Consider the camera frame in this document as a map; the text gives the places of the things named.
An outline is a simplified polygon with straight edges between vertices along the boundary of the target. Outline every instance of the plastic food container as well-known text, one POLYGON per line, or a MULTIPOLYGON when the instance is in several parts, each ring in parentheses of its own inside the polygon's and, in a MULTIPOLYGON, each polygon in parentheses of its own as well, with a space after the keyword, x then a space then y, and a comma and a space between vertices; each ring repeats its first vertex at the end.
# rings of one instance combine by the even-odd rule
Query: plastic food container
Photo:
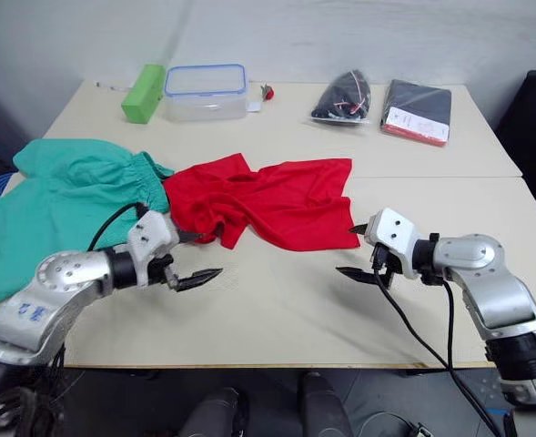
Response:
POLYGON ((246 69, 240 64, 175 66, 165 83, 167 113, 173 120, 244 117, 247 94, 246 69))

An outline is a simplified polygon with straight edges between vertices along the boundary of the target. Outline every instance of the black package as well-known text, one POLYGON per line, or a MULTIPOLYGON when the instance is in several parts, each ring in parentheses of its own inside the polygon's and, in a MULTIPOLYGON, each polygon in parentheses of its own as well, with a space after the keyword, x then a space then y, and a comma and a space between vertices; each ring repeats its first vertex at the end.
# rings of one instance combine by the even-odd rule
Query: black package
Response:
POLYGON ((317 121, 363 123, 370 107, 370 88, 358 70, 337 77, 312 111, 317 121))
POLYGON ((393 80, 381 129, 391 134, 444 146, 450 135, 451 91, 393 80))

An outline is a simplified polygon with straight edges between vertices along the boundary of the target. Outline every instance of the red cloth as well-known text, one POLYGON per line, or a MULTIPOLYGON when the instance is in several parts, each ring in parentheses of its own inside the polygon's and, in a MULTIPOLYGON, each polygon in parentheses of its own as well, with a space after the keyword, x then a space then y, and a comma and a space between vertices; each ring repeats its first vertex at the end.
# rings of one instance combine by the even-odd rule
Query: red cloth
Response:
POLYGON ((183 230, 207 234, 233 249, 248 224, 261 238, 289 250, 359 246, 342 197, 350 159, 284 162, 251 171, 241 154, 179 171, 164 182, 171 215, 183 230))

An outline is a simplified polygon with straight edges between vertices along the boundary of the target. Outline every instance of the green block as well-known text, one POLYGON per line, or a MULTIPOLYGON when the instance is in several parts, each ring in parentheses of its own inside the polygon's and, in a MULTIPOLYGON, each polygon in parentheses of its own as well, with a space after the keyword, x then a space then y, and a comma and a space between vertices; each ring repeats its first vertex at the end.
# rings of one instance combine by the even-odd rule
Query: green block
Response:
POLYGON ((145 125, 162 98, 166 70, 163 66, 146 64, 138 80, 122 102, 128 121, 145 125))

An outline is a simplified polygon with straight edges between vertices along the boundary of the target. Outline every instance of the teal fabric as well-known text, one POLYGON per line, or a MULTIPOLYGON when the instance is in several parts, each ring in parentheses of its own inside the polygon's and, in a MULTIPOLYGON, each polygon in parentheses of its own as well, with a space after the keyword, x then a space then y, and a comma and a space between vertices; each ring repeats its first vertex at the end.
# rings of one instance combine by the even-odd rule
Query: teal fabric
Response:
MULTIPOLYGON (((124 205, 143 202, 168 211, 161 182, 173 171, 144 152, 132 155, 95 139, 38 139, 14 162, 27 179, 0 198, 0 301, 22 289, 48 255, 86 250, 99 227, 124 205)), ((126 241, 136 221, 136 212, 128 211, 97 246, 126 241)))

